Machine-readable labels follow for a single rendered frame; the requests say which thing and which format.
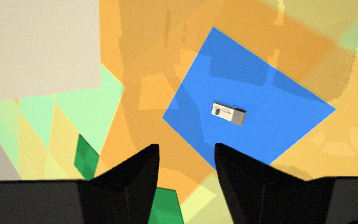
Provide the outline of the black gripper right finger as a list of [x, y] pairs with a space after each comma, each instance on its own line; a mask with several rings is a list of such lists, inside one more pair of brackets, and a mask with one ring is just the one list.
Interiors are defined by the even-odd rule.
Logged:
[[214, 161], [233, 224], [358, 220], [358, 176], [304, 181], [223, 143], [215, 143]]

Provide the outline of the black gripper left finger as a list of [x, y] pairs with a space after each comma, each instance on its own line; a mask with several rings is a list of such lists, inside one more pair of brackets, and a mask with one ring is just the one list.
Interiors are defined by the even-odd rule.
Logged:
[[0, 180], [0, 224], [148, 224], [159, 162], [151, 144], [89, 180]]

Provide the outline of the green flat square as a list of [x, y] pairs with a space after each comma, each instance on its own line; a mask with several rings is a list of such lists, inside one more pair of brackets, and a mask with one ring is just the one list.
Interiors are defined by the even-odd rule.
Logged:
[[89, 180], [95, 177], [99, 158], [100, 155], [87, 140], [79, 134], [73, 165], [84, 179]]
[[176, 190], [156, 187], [148, 224], [184, 224]]

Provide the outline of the blue square zone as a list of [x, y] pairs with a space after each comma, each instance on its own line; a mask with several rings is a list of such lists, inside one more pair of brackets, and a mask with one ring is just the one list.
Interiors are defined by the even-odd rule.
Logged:
[[[239, 126], [215, 102], [247, 111]], [[215, 143], [270, 164], [336, 108], [212, 27], [163, 119], [215, 170]]]

